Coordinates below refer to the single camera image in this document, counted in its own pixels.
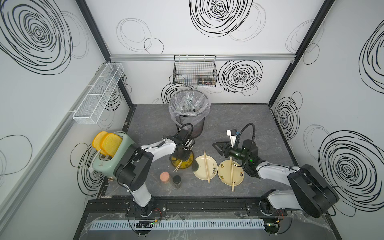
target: chopsticks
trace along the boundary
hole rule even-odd
[[[180,163],[177,165],[177,167],[176,167],[176,169],[175,170],[173,170],[174,172],[177,172],[177,170],[179,169],[179,167],[181,166],[181,163],[182,163],[183,161],[181,160],[180,161]]]
[[[230,160],[231,160],[231,187],[232,187],[232,191],[234,192],[235,184],[233,182],[233,158],[230,158]]]
[[[204,150],[204,159],[205,159],[205,169],[207,170],[208,183],[211,183],[211,180],[209,179],[208,164],[207,164],[207,154],[205,153],[205,150]]]

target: black cable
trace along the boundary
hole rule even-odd
[[[266,166],[280,166],[280,167],[286,167],[286,168],[288,168],[288,169],[290,169],[290,170],[293,170],[293,171],[295,171],[295,172],[299,172],[299,170],[295,170],[295,169],[293,169],[293,168],[291,168],[291,167],[287,167],[287,166],[279,165],[279,164],[270,164],[270,163],[268,163],[268,164],[262,165],[262,166],[256,171],[256,173],[258,173],[262,167],[266,167]]]
[[[332,216],[332,217],[334,217],[334,216],[336,216],[336,210],[335,210],[335,208],[333,207],[333,205],[331,205],[331,207],[332,207],[332,209],[333,209],[333,211],[335,212],[335,214],[329,214],[329,213],[327,213],[327,212],[325,212],[324,214],[326,214],[326,215],[328,215],[328,216]]]
[[[133,227],[131,226],[131,223],[129,222],[129,217],[128,217],[128,216],[127,216],[127,219],[128,219],[128,224],[129,224],[129,226],[131,227],[132,231],[138,235],[139,233],[136,232],[135,230],[133,230]]]
[[[192,123],[186,123],[186,124],[182,125],[182,126],[180,127],[180,129],[183,129],[183,128],[184,128],[185,126],[187,126],[187,125],[191,126],[191,131],[189,132],[189,136],[191,136],[191,134],[192,134],[192,132],[193,132],[193,125],[192,125]]]
[[[293,214],[292,214],[292,209],[291,209],[291,222],[289,223],[288,228],[285,229],[283,232],[277,233],[277,235],[280,235],[280,234],[287,232],[291,228],[292,222],[293,222]]]
[[[256,135],[256,127],[253,123],[248,123],[247,125],[245,125],[245,127],[243,127],[243,129],[240,131],[240,133],[236,136],[236,140],[235,140],[235,144],[234,144],[234,148],[237,149],[238,145],[239,145],[239,142],[240,142],[240,136],[241,134],[243,133],[243,131],[249,127],[249,126],[252,126],[253,128],[253,132],[252,132],[252,142],[251,142],[251,148],[252,148],[252,144],[253,142],[255,141],[255,135]]]

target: white wire basket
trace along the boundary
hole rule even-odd
[[[78,124],[96,124],[114,92],[124,68],[121,63],[107,63],[73,115]]]

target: beige plate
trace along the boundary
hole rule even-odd
[[[195,161],[199,164],[199,169],[196,172],[193,172],[195,176],[201,180],[208,180],[204,155],[198,156],[195,159]],[[208,155],[207,155],[207,166],[208,166],[208,172],[209,172],[209,179],[212,179],[217,174],[217,162]]]
[[[218,167],[218,176],[223,183],[231,186],[231,160],[224,160]],[[233,166],[233,183],[235,186],[239,185],[244,179],[244,171],[242,167]]]

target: pink lid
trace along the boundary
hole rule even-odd
[[[168,172],[162,172],[160,174],[160,180],[163,182],[163,183],[167,183],[169,182],[169,179],[170,179],[170,176],[169,176],[169,173]]]

